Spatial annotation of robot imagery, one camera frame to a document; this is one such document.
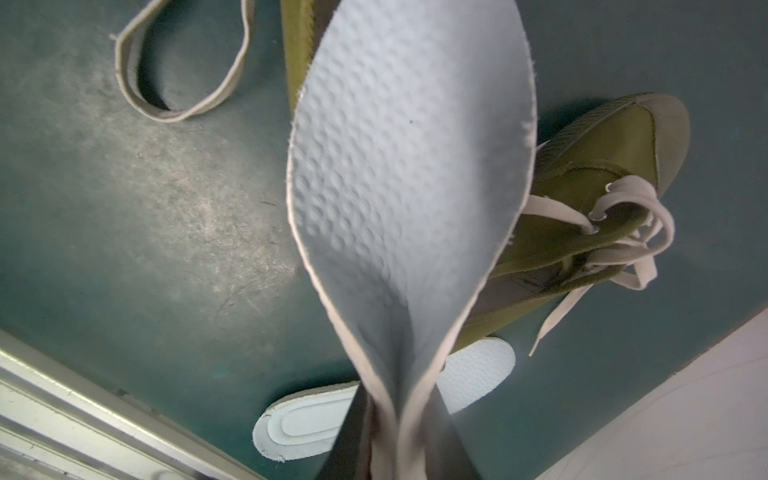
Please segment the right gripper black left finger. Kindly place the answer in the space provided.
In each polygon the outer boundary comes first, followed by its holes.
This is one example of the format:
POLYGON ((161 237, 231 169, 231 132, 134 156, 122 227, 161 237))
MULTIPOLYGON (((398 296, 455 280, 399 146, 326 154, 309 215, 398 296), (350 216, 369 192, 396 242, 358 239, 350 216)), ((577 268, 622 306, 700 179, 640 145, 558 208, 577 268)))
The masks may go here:
POLYGON ((371 478, 371 439, 375 405, 359 385, 333 447, 316 480, 367 480, 371 478))

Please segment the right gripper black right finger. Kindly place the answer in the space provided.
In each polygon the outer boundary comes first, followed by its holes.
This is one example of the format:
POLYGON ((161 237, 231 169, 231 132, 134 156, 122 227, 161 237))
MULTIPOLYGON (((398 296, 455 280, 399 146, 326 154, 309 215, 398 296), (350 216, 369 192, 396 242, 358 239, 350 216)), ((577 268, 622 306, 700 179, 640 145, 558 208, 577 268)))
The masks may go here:
POLYGON ((438 389, 430 393, 416 424, 414 479, 480 480, 438 389))

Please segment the green canvas shoe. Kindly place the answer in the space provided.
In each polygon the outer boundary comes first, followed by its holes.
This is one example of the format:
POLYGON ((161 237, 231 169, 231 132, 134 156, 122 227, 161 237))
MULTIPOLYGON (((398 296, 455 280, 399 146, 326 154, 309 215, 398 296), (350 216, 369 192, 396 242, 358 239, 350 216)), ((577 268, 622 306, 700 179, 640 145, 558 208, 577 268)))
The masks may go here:
POLYGON ((641 291, 654 281, 676 229, 662 197, 690 134, 681 99, 638 93, 588 111, 541 144, 527 203, 456 348, 550 305, 543 339, 593 286, 641 291))
POLYGON ((177 123, 229 99, 255 60, 285 69, 294 110, 336 1, 276 1, 263 35, 255 1, 150 1, 114 40, 114 73, 127 102, 145 117, 177 123))

